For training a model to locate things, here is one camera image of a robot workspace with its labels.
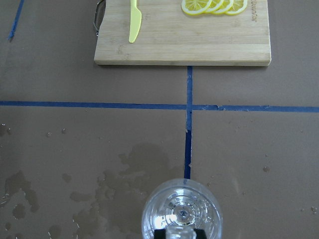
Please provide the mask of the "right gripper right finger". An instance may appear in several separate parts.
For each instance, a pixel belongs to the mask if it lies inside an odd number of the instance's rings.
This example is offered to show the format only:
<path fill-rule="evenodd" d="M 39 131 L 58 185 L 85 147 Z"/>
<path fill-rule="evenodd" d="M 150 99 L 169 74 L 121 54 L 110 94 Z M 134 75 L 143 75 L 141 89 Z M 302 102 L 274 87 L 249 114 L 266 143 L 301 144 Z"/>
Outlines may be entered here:
<path fill-rule="evenodd" d="M 203 229 L 194 229 L 196 239 L 207 239 L 206 233 Z"/>

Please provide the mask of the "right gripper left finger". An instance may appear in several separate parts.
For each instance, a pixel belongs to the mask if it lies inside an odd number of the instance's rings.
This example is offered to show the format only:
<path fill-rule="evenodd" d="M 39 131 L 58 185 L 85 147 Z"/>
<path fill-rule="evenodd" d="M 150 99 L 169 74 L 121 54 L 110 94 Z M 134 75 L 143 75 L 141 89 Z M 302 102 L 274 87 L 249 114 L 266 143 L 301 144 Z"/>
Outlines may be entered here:
<path fill-rule="evenodd" d="M 154 239 L 166 239 L 166 229 L 157 229 L 154 231 Z"/>

